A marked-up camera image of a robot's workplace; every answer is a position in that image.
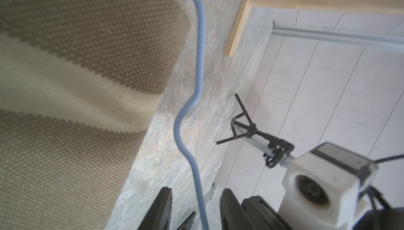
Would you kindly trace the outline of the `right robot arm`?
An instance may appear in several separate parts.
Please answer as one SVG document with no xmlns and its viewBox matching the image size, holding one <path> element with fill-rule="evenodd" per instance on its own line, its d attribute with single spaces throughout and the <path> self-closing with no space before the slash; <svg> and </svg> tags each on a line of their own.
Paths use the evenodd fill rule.
<svg viewBox="0 0 404 230">
<path fill-rule="evenodd" d="M 292 229 L 260 196 L 243 200 L 242 208 L 255 230 Z M 378 210 L 378 220 L 375 220 L 375 214 L 373 210 L 368 211 L 353 228 L 355 230 L 374 230 L 374 224 L 378 222 L 380 230 L 404 229 L 404 209 L 402 207 Z"/>
</svg>

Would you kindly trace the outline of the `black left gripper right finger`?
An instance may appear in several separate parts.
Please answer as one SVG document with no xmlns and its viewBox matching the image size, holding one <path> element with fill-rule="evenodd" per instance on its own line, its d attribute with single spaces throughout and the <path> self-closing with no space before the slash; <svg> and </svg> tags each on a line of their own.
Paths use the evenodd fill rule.
<svg viewBox="0 0 404 230">
<path fill-rule="evenodd" d="M 231 189 L 224 189 L 219 202 L 222 230 L 246 230 L 248 219 Z"/>
</svg>

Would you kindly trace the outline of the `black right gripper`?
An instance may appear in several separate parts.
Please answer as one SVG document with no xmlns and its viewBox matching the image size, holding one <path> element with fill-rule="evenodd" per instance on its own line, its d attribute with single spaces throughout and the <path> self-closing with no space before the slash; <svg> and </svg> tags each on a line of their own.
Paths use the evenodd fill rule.
<svg viewBox="0 0 404 230">
<path fill-rule="evenodd" d="M 257 230 L 292 230 L 261 196 L 244 199 L 242 208 Z"/>
</svg>

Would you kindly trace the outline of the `brown plaid scarf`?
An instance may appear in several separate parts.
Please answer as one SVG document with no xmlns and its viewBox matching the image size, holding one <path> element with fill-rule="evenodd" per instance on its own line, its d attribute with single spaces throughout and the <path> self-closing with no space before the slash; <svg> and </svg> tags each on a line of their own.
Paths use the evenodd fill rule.
<svg viewBox="0 0 404 230">
<path fill-rule="evenodd" d="M 106 226 L 189 28 L 178 0 L 1 0 L 1 229 Z"/>
</svg>

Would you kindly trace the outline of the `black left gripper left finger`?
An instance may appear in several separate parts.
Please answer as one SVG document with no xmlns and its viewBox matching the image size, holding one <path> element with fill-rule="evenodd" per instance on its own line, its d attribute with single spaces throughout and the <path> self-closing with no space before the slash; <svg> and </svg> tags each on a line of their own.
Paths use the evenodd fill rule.
<svg viewBox="0 0 404 230">
<path fill-rule="evenodd" d="M 161 188 L 138 230 L 169 230 L 172 202 L 172 189 Z"/>
</svg>

